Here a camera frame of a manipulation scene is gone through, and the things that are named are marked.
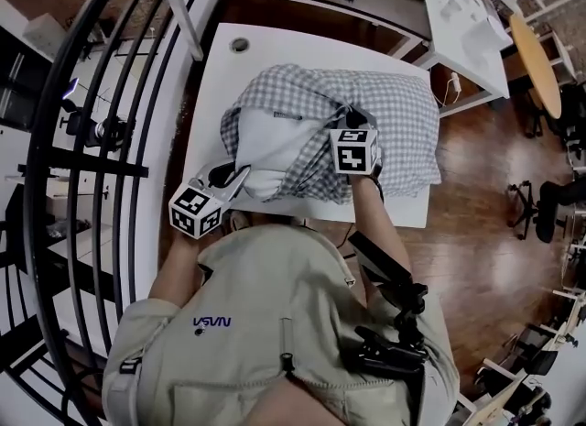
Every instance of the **box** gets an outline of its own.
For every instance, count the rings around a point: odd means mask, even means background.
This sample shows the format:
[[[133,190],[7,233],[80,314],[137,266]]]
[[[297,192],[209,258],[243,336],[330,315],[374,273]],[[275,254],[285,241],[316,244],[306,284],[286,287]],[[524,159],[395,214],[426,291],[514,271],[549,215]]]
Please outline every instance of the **box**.
[[[370,175],[378,154],[375,129],[330,130],[331,154],[337,173]]]
[[[193,238],[200,238],[222,223],[224,203],[202,190],[181,183],[168,202],[173,227]]]

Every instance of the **metal railing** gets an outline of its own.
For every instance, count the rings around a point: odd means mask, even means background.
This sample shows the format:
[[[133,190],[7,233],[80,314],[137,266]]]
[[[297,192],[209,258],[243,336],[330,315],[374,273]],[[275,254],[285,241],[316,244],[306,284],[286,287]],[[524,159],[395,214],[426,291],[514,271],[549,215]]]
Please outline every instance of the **metal railing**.
[[[30,138],[30,147],[27,158],[26,181],[24,190],[24,247],[27,262],[27,273],[32,278],[37,294],[37,318],[38,325],[45,341],[45,348],[50,354],[52,366],[59,373],[59,376],[66,387],[66,397],[71,394],[71,400],[81,414],[83,420],[89,425],[99,425],[100,422],[96,416],[95,409],[88,404],[85,391],[87,386],[81,385],[81,375],[79,368],[76,370],[75,361],[71,358],[71,353],[66,345],[66,338],[63,336],[58,320],[55,303],[53,300],[54,290],[51,290],[50,280],[52,278],[52,268],[48,258],[49,250],[46,246],[46,239],[43,235],[46,233],[45,217],[46,209],[46,192],[48,177],[51,168],[67,169],[69,171],[69,190],[67,197],[67,268],[69,285],[71,288],[72,305],[75,313],[75,320],[79,329],[81,347],[85,365],[89,367],[87,373],[100,372],[103,366],[103,360],[96,354],[95,346],[92,345],[91,335],[88,331],[87,314],[84,313],[81,290],[83,287],[80,282],[79,261],[78,261],[78,243],[76,235],[76,223],[78,221],[78,189],[80,186],[80,176],[84,171],[95,173],[94,193],[92,198],[92,278],[93,278],[93,295],[95,296],[97,318],[99,321],[100,331],[103,338],[105,352],[108,353],[112,346],[110,328],[108,324],[107,310],[104,302],[103,286],[103,258],[102,258],[102,216],[103,216],[103,186],[106,174],[115,175],[114,187],[114,204],[112,215],[112,281],[114,295],[115,314],[118,321],[123,313],[123,290],[121,276],[121,246],[128,245],[128,299],[130,302],[136,299],[135,285],[135,234],[136,234],[136,207],[138,191],[141,179],[148,176],[148,169],[143,167],[143,156],[147,145],[147,136],[150,128],[151,117],[153,115],[165,70],[171,52],[174,48],[175,41],[179,35],[179,27],[173,30],[166,44],[164,53],[158,53],[161,42],[165,36],[168,36],[168,25],[171,20],[171,13],[168,11],[163,18],[157,35],[152,39],[150,51],[146,57],[144,68],[140,72],[132,103],[127,111],[126,128],[122,143],[119,145],[118,158],[109,158],[111,141],[110,138],[114,133],[114,125],[117,116],[120,113],[121,101],[127,81],[133,68],[136,55],[141,47],[141,42],[145,39],[148,29],[151,27],[157,11],[161,8],[164,0],[153,0],[146,11],[146,15],[141,19],[140,28],[137,30],[131,49],[126,55],[124,65],[121,68],[120,75],[115,85],[114,93],[108,109],[108,114],[103,121],[103,142],[99,147],[97,155],[84,152],[86,146],[86,137],[92,127],[92,112],[95,107],[96,98],[100,97],[99,90],[103,77],[108,68],[108,63],[113,57],[114,52],[119,46],[121,37],[125,32],[128,21],[131,19],[138,4],[141,0],[128,0],[125,8],[122,10],[117,19],[112,34],[103,45],[100,59],[93,73],[92,81],[89,85],[88,92],[85,96],[83,107],[80,107],[80,119],[72,149],[65,149],[54,146],[55,131],[58,127],[60,109],[62,105],[62,95],[71,79],[87,39],[96,25],[100,14],[110,0],[87,0],[81,8],[79,14],[74,20],[67,38],[62,44],[60,51],[53,63],[52,69],[46,80],[43,92],[38,102],[36,111],[36,121],[33,126]],[[154,64],[156,56],[161,57],[161,63],[157,73],[153,73],[154,84],[146,92],[147,79]],[[134,131],[137,123],[137,112],[139,105],[148,97],[148,103],[144,116],[141,116],[142,127],[140,131]],[[133,150],[136,150],[136,159],[134,162],[129,161],[132,141]],[[132,177],[129,213],[123,216],[123,194],[125,193],[125,178]],[[121,242],[121,227],[123,219],[128,219],[128,241]],[[101,377],[96,375],[95,382],[98,388],[101,386]],[[41,406],[61,421],[67,422],[71,418],[67,415],[67,406],[60,411],[60,414],[47,404],[43,398],[33,397]]]

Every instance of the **wooden floor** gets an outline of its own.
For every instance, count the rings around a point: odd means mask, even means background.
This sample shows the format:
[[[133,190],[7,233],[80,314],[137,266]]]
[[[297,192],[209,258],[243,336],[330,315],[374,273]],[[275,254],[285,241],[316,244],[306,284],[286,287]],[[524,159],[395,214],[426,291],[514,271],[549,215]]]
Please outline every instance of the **wooden floor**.
[[[224,0],[218,14],[226,22],[296,29],[382,52],[396,41],[381,27],[297,4]],[[188,82],[191,102],[187,105],[193,105],[200,76],[195,72]],[[448,76],[440,67],[432,72],[432,88],[440,98]],[[465,80],[462,87],[462,97],[476,92]],[[173,150],[175,159],[169,163],[169,170],[178,171],[179,177],[192,108],[188,106],[180,116],[183,127]],[[506,191],[509,183],[532,180],[537,193],[545,180],[570,179],[565,154],[545,122],[543,137],[525,137],[526,110],[522,102],[502,102],[498,112],[485,105],[442,119],[437,152],[442,183],[431,187],[428,225],[399,230],[415,280],[439,294],[464,393],[473,390],[473,373],[483,358],[497,358],[511,335],[520,333],[528,322],[548,320],[558,304],[548,289],[560,286],[561,231],[547,245],[531,228],[522,242],[506,224],[515,214],[515,202]],[[176,172],[168,176],[177,177]],[[167,185],[169,195],[178,184],[168,180]],[[348,230],[348,224],[342,223],[311,225],[336,244]],[[164,227],[161,257],[169,236]],[[341,251],[350,253],[348,247]]]

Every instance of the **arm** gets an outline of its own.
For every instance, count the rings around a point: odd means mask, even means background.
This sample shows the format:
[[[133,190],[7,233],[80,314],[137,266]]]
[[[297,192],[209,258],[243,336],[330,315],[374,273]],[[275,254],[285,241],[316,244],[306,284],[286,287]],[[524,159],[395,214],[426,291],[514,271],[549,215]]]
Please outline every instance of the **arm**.
[[[166,300],[178,307],[190,301],[203,282],[203,271],[197,264],[200,244],[181,233],[175,235],[163,268],[148,293],[150,299]]]
[[[407,271],[411,271],[409,256],[381,201],[373,181],[361,175],[351,175],[356,229],[384,250]]]

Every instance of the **fabric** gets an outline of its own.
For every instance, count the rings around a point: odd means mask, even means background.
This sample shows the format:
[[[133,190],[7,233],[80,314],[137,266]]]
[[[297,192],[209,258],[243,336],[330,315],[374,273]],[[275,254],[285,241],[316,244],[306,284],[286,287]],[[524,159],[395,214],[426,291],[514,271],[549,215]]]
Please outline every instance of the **fabric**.
[[[254,78],[224,114],[222,141],[228,154],[236,158],[240,118],[251,108],[271,111],[281,120],[323,122],[267,201],[296,196],[346,204],[352,201],[352,193],[347,177],[335,171],[329,130],[347,114],[350,105],[377,119],[378,143],[385,158],[379,180],[385,196],[412,196],[423,187],[440,183],[435,158],[439,110],[429,87],[415,76],[274,66]]]
[[[171,319],[143,357],[140,424],[242,424],[263,392],[283,378],[285,352],[293,354],[293,375],[345,424],[413,424],[403,382],[351,373],[340,362],[341,343],[360,342],[356,325],[396,341],[397,309],[382,296],[365,309],[349,289],[352,274],[325,237],[290,226],[254,227],[227,235],[200,262],[213,275],[183,309],[137,302],[116,333],[106,378]],[[194,323],[202,318],[209,324],[196,336]],[[443,407],[451,411],[458,373],[434,297],[426,296],[418,323],[439,373],[435,383],[447,392]],[[435,424],[443,424],[443,415],[437,418]]]
[[[251,166],[244,183],[248,194],[265,200],[277,193],[285,172],[323,125],[318,120],[275,116],[268,109],[243,108],[238,121],[240,141],[235,159],[236,169]]]

